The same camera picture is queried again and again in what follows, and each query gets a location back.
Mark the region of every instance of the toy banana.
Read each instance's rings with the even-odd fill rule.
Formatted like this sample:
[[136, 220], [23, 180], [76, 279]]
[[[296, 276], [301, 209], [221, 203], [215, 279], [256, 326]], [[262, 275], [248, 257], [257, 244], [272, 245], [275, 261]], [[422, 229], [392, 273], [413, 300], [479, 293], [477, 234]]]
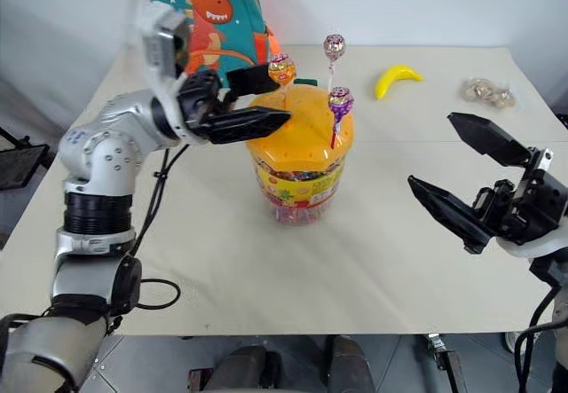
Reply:
[[407, 65], [393, 65], [384, 71], [377, 81], [375, 86], [376, 98], [384, 98], [391, 84], [398, 80], [422, 81], [422, 76]]

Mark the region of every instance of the white table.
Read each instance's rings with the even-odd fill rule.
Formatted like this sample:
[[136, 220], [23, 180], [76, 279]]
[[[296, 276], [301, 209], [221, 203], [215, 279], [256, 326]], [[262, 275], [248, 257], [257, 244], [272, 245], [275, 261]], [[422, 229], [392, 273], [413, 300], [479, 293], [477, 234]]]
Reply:
[[[301, 77], [327, 84], [320, 47], [287, 48]], [[388, 66], [406, 63], [421, 83], [396, 83], [373, 97]], [[513, 109], [460, 100], [471, 76], [510, 85]], [[496, 121], [526, 145], [556, 153], [551, 173], [568, 182], [568, 132], [502, 48], [350, 47], [335, 85], [351, 88], [356, 139], [327, 217], [313, 225], [276, 224], [244, 144], [195, 148], [173, 169], [162, 209], [139, 253], [146, 277], [176, 281], [180, 301], [135, 310], [124, 334], [316, 334], [513, 331], [526, 327], [547, 287], [493, 242], [482, 255], [436, 223], [412, 195], [414, 174], [472, 202], [505, 169], [463, 144], [446, 116], [468, 112]], [[117, 93], [143, 88], [138, 55], [119, 57], [77, 122]], [[140, 226], [161, 155], [138, 177], [133, 207]], [[0, 313], [40, 312], [48, 304], [55, 231], [66, 176], [53, 164], [6, 250], [0, 253]], [[143, 287], [144, 302], [170, 291]]]

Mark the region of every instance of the orange lollipop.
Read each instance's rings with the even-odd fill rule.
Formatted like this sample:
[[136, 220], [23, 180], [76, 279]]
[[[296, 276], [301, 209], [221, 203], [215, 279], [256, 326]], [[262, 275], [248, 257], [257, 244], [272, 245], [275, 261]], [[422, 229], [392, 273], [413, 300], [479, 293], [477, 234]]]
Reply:
[[275, 54], [268, 65], [268, 76], [280, 86], [285, 86], [296, 77], [296, 65], [287, 53]]

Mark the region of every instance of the teal backpack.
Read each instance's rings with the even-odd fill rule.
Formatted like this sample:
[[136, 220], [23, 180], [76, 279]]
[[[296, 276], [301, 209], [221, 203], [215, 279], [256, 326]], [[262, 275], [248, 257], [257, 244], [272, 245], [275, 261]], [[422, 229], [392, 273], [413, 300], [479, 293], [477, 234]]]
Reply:
[[224, 84], [234, 69], [265, 63], [280, 52], [264, 24], [260, 0], [158, 0], [187, 15], [190, 22], [188, 74], [215, 69]]

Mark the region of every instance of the orange dinosaur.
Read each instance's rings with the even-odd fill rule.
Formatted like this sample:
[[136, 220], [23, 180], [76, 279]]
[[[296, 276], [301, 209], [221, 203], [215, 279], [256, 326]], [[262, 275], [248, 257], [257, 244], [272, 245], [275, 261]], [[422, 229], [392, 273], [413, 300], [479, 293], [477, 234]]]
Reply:
[[219, 69], [221, 43], [225, 36], [213, 25], [229, 22], [233, 18], [233, 7], [229, 0], [185, 0], [193, 8], [186, 10], [188, 18], [193, 19], [190, 28], [190, 59], [185, 68], [188, 74], [197, 72], [200, 67]]

